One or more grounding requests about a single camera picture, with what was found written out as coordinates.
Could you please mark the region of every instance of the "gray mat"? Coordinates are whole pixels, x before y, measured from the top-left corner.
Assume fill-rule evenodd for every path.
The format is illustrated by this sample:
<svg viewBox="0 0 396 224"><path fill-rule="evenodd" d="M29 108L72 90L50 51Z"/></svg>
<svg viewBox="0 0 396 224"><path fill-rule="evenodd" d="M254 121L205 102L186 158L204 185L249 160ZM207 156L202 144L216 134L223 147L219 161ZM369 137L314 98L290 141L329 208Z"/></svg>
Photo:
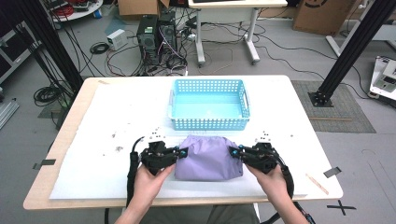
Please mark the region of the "gray mat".
<svg viewBox="0 0 396 224"><path fill-rule="evenodd" d="M53 102L52 104L46 105L41 110L38 118L40 119L57 119L59 118L59 114L61 113L61 105L58 101Z"/></svg>
<svg viewBox="0 0 396 224"><path fill-rule="evenodd" d="M308 92L317 91L321 81L291 82L306 115L316 132L375 133L370 121L345 85L339 85L332 96L334 107L314 107Z"/></svg>

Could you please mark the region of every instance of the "tape mark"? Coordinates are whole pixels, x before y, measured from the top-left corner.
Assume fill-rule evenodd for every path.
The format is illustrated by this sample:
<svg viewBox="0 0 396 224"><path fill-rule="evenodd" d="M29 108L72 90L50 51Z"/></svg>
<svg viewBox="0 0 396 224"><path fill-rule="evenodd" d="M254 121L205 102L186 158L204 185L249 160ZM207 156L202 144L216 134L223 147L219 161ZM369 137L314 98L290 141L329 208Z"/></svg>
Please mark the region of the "tape mark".
<svg viewBox="0 0 396 224"><path fill-rule="evenodd" d="M338 204L339 204L339 206L337 206L337 205L327 205L327 208L338 208L338 209L341 209L341 212L343 212L344 216L347 215L346 209L357 210L357 208L353 207L353 206L343 206L343 204L341 203L340 200L338 200Z"/></svg>
<svg viewBox="0 0 396 224"><path fill-rule="evenodd" d="M41 163L35 163L33 165L34 170L40 170L41 166L43 165L53 165L55 164L56 160L43 160Z"/></svg>
<svg viewBox="0 0 396 224"><path fill-rule="evenodd" d="M337 167L334 167L328 171L326 171L325 173L323 173L324 175L326 175L327 178L331 177L332 175L338 175L341 173L341 169Z"/></svg>

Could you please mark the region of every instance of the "person's right hand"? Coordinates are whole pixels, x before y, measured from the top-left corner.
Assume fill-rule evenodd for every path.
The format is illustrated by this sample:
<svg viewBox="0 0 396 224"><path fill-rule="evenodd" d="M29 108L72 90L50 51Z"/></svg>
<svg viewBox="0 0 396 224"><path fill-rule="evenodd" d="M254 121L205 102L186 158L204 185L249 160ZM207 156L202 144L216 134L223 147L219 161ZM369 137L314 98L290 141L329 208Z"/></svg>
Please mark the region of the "person's right hand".
<svg viewBox="0 0 396 224"><path fill-rule="evenodd" d="M175 164L160 170L156 175L152 175L145 165L137 169L136 178L134 179L134 202L150 207L153 200L160 192L163 181L175 169Z"/></svg>
<svg viewBox="0 0 396 224"><path fill-rule="evenodd" d="M286 188L286 181L283 178L279 165L267 175L249 165L247 165L247 168L257 177L257 181L262 186L262 190L267 194L268 200L271 203L280 203L279 201L285 200L285 197L286 199L290 198Z"/></svg>

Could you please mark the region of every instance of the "blue plastic basket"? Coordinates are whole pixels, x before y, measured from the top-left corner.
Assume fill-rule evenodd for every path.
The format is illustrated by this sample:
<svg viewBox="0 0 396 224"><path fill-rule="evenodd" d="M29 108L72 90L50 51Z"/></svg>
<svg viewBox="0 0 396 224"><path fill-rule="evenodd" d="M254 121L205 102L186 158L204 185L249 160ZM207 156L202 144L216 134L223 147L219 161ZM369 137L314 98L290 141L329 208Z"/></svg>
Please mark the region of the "blue plastic basket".
<svg viewBox="0 0 396 224"><path fill-rule="evenodd" d="M241 131L249 99L240 79L176 79L168 116L175 130Z"/></svg>

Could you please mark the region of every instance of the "person's left hand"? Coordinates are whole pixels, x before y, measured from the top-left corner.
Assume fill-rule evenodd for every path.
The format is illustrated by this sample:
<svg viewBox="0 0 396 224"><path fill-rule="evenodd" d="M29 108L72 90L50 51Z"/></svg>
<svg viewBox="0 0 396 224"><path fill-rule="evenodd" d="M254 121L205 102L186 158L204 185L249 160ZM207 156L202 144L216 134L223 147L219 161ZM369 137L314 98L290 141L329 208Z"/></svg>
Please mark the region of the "person's left hand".
<svg viewBox="0 0 396 224"><path fill-rule="evenodd" d="M160 192L163 181L172 173L174 168L175 165L173 164L159 171L156 175L152 175L145 165L141 165L137 169L134 180L134 197L132 200L145 206L151 206L152 201Z"/></svg>

